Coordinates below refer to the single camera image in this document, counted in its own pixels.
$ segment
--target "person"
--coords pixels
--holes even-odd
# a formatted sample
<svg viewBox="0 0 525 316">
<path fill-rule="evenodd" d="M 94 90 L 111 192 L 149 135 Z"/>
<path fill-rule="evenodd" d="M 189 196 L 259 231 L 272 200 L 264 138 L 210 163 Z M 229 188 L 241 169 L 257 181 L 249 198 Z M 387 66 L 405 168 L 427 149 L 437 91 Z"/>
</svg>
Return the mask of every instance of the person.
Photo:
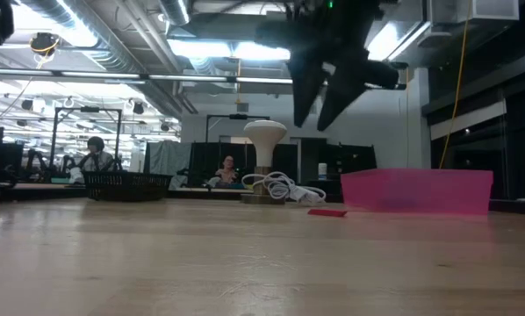
<svg viewBox="0 0 525 316">
<path fill-rule="evenodd" d="M 234 171 L 234 158 L 232 156 L 227 156 L 223 162 L 223 169 L 216 171 L 216 176 L 221 177 L 221 183 L 234 183 L 237 174 Z"/>
<path fill-rule="evenodd" d="M 93 136 L 87 140 L 87 149 L 89 154 L 85 156 L 82 166 L 83 171 L 100 171 L 109 164 L 114 158 L 104 151 L 104 141 L 102 138 Z"/>
</svg>

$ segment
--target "table surface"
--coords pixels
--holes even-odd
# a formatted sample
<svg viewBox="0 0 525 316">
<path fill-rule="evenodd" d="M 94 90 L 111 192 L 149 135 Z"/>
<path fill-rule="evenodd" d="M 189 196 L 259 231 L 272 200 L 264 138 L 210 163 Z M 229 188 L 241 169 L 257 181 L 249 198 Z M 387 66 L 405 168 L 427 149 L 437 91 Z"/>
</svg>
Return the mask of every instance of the table surface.
<svg viewBox="0 0 525 316">
<path fill-rule="evenodd" d="M 306 211 L 0 205 L 0 316 L 525 315 L 525 215 Z"/>
</svg>

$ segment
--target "ceiling light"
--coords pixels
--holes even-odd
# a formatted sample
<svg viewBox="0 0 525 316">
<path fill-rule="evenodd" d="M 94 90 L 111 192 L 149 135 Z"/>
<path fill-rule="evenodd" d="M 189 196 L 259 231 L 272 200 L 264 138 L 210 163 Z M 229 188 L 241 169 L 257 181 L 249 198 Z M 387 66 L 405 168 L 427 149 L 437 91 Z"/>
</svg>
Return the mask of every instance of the ceiling light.
<svg viewBox="0 0 525 316">
<path fill-rule="evenodd" d="M 226 83 L 227 78 L 217 75 L 150 75 L 152 80 L 175 80 L 175 81 L 193 81 L 205 83 Z"/>
<path fill-rule="evenodd" d="M 62 71 L 64 76 L 74 76 L 83 78 L 104 78 L 104 79 L 140 79 L 138 74 L 115 74 L 115 73 L 98 73 L 83 71 Z"/>
<path fill-rule="evenodd" d="M 235 48 L 234 57 L 257 61 L 288 61 L 290 51 L 284 48 L 266 47 L 254 42 L 242 42 Z"/>
<path fill-rule="evenodd" d="M 49 70 L 0 68 L 0 75 L 51 76 L 53 74 L 52 74 L 52 71 L 49 71 Z"/>
<path fill-rule="evenodd" d="M 398 44 L 399 39 L 397 37 L 397 27 L 390 22 L 379 31 L 376 37 L 368 45 L 368 51 L 370 52 L 368 59 L 373 61 L 383 61 L 389 57 L 395 48 L 397 48 Z"/>
<path fill-rule="evenodd" d="M 138 115 L 143 114 L 143 112 L 144 112 L 144 110 L 143 110 L 143 103 L 142 102 L 134 102 L 133 103 L 133 112 L 138 114 Z"/>
<path fill-rule="evenodd" d="M 162 122 L 161 123 L 161 130 L 164 131 L 164 132 L 168 132 L 169 131 L 169 123 L 168 122 Z"/>
<path fill-rule="evenodd" d="M 20 104 L 20 107 L 23 110 L 27 110 L 27 111 L 32 110 L 32 100 L 23 100 L 23 102 L 21 102 Z"/>
<path fill-rule="evenodd" d="M 291 79 L 280 79 L 280 78 L 249 78 L 249 77 L 237 77 L 238 83 L 274 83 L 274 84 L 291 84 Z"/>
<path fill-rule="evenodd" d="M 173 53 L 188 58 L 229 57 L 231 49 L 222 41 L 168 40 Z"/>
<path fill-rule="evenodd" d="M 389 61 L 394 60 L 399 56 L 401 53 L 403 53 L 413 42 L 415 42 L 424 32 L 427 31 L 427 29 L 430 27 L 430 22 L 426 22 L 424 25 L 422 25 L 417 32 L 415 32 L 413 35 L 411 35 L 404 43 L 399 45 L 397 50 L 393 52 L 389 57 L 387 58 Z"/>
</svg>

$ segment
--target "wire basket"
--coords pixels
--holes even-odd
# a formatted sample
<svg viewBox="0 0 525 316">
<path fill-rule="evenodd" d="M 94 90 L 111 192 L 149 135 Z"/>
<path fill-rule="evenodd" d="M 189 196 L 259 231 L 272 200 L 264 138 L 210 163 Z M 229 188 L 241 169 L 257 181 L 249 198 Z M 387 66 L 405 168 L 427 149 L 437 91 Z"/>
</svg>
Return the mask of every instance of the wire basket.
<svg viewBox="0 0 525 316">
<path fill-rule="evenodd" d="M 136 172 L 85 172 L 85 189 L 94 200 L 142 202 L 165 198 L 173 176 Z"/>
</svg>

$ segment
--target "pink box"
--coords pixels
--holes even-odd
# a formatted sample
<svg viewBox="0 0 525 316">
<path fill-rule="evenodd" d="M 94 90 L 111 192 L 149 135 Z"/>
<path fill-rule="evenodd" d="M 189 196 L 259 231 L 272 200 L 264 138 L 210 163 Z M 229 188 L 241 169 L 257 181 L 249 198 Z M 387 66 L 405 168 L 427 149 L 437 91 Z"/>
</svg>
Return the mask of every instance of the pink box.
<svg viewBox="0 0 525 316">
<path fill-rule="evenodd" d="M 341 176 L 344 204 L 374 212 L 487 214 L 492 171 L 373 169 Z"/>
</svg>

